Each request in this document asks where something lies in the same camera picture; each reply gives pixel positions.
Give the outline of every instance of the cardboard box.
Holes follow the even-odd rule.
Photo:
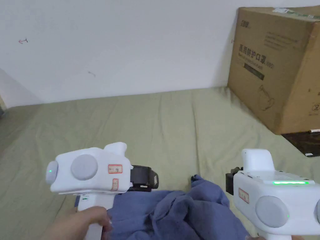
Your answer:
[[[275,134],[320,129],[320,6],[239,8],[228,86]]]

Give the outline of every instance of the device handle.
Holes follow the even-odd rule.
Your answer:
[[[292,240],[291,235],[274,235],[266,233],[261,229],[257,229],[259,236],[264,237],[266,240]]]
[[[81,194],[78,204],[78,211],[82,211],[89,207],[101,206],[110,209],[113,206],[115,194]],[[97,223],[91,224],[84,240],[101,240],[102,226]]]

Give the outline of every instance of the white wall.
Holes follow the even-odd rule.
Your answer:
[[[238,7],[317,3],[3,0],[0,94],[12,107],[226,85]]]

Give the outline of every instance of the wrinkled sheet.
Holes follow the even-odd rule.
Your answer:
[[[53,194],[45,183],[58,154],[117,141],[127,143],[132,164],[158,173],[159,190],[188,191],[194,174],[225,189],[225,173],[242,166],[243,148],[268,149],[276,169],[320,182],[320,158],[270,132],[228,88],[15,107],[0,118],[0,134],[1,239],[36,239],[73,207],[74,196]]]
[[[223,190],[199,175],[191,177],[187,193],[117,195],[108,214],[114,227],[110,237],[117,240],[244,240],[249,235]]]

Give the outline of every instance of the human hand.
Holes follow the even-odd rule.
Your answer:
[[[104,207],[91,207],[57,219],[41,240],[83,240],[89,225],[93,223],[103,226],[104,232],[112,230],[107,210]],[[102,240],[107,240],[106,234],[102,234]]]

